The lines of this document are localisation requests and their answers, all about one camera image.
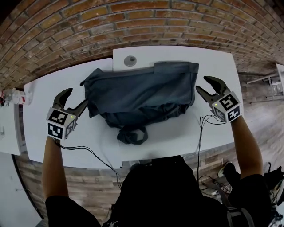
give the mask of plastic bottle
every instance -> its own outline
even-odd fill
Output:
[[[7,89],[1,92],[1,97],[6,102],[11,102],[14,104],[25,104],[29,105],[32,102],[32,95],[26,94],[23,91],[16,90],[16,88],[13,89]]]

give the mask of fiducial marker cube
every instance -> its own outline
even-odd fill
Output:
[[[240,101],[232,91],[226,96],[213,103],[215,115],[229,123],[241,115]]]
[[[58,140],[65,140],[75,128],[76,116],[54,108],[47,114],[47,134]]]

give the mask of black sleeve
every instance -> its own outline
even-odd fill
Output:
[[[246,209],[255,227],[267,227],[270,221],[271,200],[264,177],[259,174],[247,176],[233,188],[229,201],[233,206]]]
[[[45,201],[49,227],[92,226],[100,227],[97,219],[72,199],[50,196]]]

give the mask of floor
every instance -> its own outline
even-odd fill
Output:
[[[284,104],[282,101],[250,104],[251,101],[261,101],[265,99],[265,96],[269,96],[269,86],[262,81],[253,84],[245,83],[257,78],[256,76],[240,75],[239,78],[244,100],[245,120],[260,146],[264,163],[271,162],[272,168],[276,169],[284,161],[284,140],[282,139],[284,136]],[[184,155],[184,159],[196,174],[197,155],[195,153]],[[218,170],[227,161],[232,161],[237,166],[234,144],[203,151],[199,176],[209,175],[216,178]],[[30,161],[27,152],[17,156],[16,162],[26,188],[31,190],[30,195],[45,218],[38,226],[48,226],[45,204],[38,198],[38,196],[43,198],[42,164]],[[118,169],[122,180],[134,163],[123,163],[123,168]],[[120,193],[115,174],[111,170],[83,168],[65,168],[65,174],[70,197],[94,214],[102,224],[107,218],[109,208],[115,203]]]

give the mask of brick wall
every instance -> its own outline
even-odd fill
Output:
[[[22,0],[0,26],[0,84],[143,45],[225,51],[239,71],[266,73],[284,64],[283,29],[266,0]]]

